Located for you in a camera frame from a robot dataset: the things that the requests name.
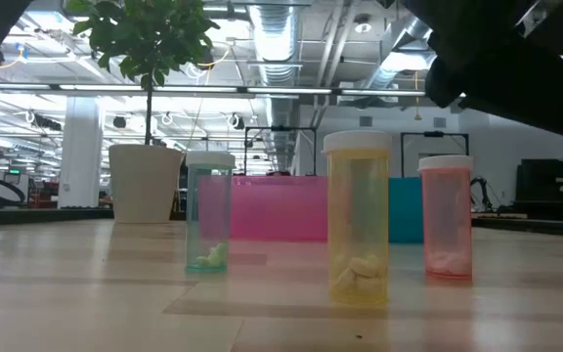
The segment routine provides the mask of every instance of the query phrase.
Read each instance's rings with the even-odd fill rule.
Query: green leaves
[[[66,10],[74,14],[89,13],[93,5],[88,0],[68,0]]]
[[[85,32],[86,30],[93,27],[93,24],[90,21],[86,22],[78,22],[73,27],[73,35],[77,35],[81,32]]]
[[[108,53],[105,53],[101,56],[100,59],[97,60],[97,65],[99,65],[99,67],[101,68],[107,69],[108,72],[109,72],[109,58],[110,55]]]
[[[145,74],[143,77],[141,77],[141,87],[143,87],[143,89],[147,90],[149,88],[149,82],[150,78],[148,74]]]
[[[123,58],[120,73],[162,86],[171,70],[199,63],[212,41],[205,35],[219,26],[207,19],[202,0],[68,0],[75,12],[89,16],[75,25],[73,34],[91,30],[90,47],[103,53],[100,67],[110,58]]]
[[[155,84],[157,84],[160,87],[164,86],[164,73],[161,72],[159,69],[157,69],[154,73],[153,73],[153,79],[155,79]]]

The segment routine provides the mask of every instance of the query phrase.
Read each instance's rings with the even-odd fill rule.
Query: potted plant
[[[91,30],[90,47],[102,54],[98,65],[109,71],[111,58],[123,58],[121,74],[140,77],[147,92],[145,145],[109,148],[114,219],[167,222],[182,153],[151,146],[153,87],[163,86],[171,70],[200,63],[212,47],[205,32],[219,26],[205,17],[201,0],[71,0],[68,9],[87,14],[73,34]]]

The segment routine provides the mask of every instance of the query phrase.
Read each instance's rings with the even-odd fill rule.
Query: white wall
[[[302,107],[303,125],[309,124],[312,116],[311,107]],[[353,130],[372,129],[394,133],[393,150],[390,158],[390,174],[401,177],[401,132],[434,131],[433,117],[445,117],[447,128],[443,132],[468,133],[470,153],[475,157],[473,176],[486,178],[496,192],[500,203],[510,204],[516,193],[516,167],[524,158],[560,158],[563,159],[563,136],[546,132],[501,117],[488,115],[476,110],[465,110],[454,114],[449,109],[421,108],[421,120],[414,120],[415,108],[405,111],[399,109],[368,109],[329,108],[325,114],[319,139],[317,141],[317,174],[327,173],[326,158],[321,154],[323,137],[329,133]],[[361,128],[360,116],[372,116],[373,127]],[[404,145],[406,160],[406,177],[416,176],[415,172],[420,154],[463,154],[463,139],[456,138],[429,139],[423,137],[406,137]],[[305,155],[307,143],[300,142],[297,152]],[[312,168],[311,157],[306,161],[301,157],[302,168]],[[478,188],[473,192],[481,199]],[[490,192],[491,202],[499,205]]]
[[[326,157],[320,154],[323,150],[323,138],[329,133],[346,130],[381,130],[394,134],[392,152],[390,157],[390,174],[393,177],[401,177],[401,132],[427,132],[435,131],[433,127],[434,117],[445,117],[447,128],[441,129],[443,132],[458,132],[458,116],[452,114],[449,109],[420,108],[420,120],[415,120],[416,109],[409,108],[401,111],[400,109],[367,109],[357,110],[355,108],[329,108],[321,128],[319,129],[319,139],[317,141],[317,174],[325,176],[327,174]],[[302,116],[311,117],[312,108],[302,107]],[[372,127],[360,127],[360,116],[372,116]],[[309,125],[309,118],[302,119],[304,125]],[[300,152],[305,144],[298,148]],[[424,153],[443,153],[457,154],[463,153],[461,148],[452,139],[428,139],[419,136],[407,136],[405,149],[406,176],[417,175],[418,155]]]

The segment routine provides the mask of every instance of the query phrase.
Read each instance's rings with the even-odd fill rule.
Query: ductwork
[[[436,54],[427,45],[431,28],[413,15],[392,22],[381,37],[383,62],[375,68],[364,82],[363,89],[387,89],[395,76],[403,70],[428,69]],[[339,103],[340,106],[354,106],[360,109],[379,106],[381,98],[361,98]]]
[[[205,5],[203,11],[211,20],[228,20],[250,22],[249,14],[244,7],[235,8],[231,2],[227,6]]]
[[[291,86],[295,84],[297,67],[281,66],[279,62],[292,61],[296,53],[298,14],[297,8],[284,5],[249,6],[253,22],[253,37],[257,58],[277,65],[260,66],[260,77],[265,86]],[[268,98],[267,119],[271,126],[296,127],[299,124],[298,99]],[[288,142],[296,140],[296,133],[272,133],[279,170],[292,163],[294,148]]]

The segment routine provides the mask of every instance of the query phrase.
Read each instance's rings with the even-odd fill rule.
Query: wooden table
[[[184,273],[184,223],[0,227],[0,351],[563,351],[563,237],[474,231],[474,282],[392,245],[390,300],[327,297],[324,243],[232,242]]]

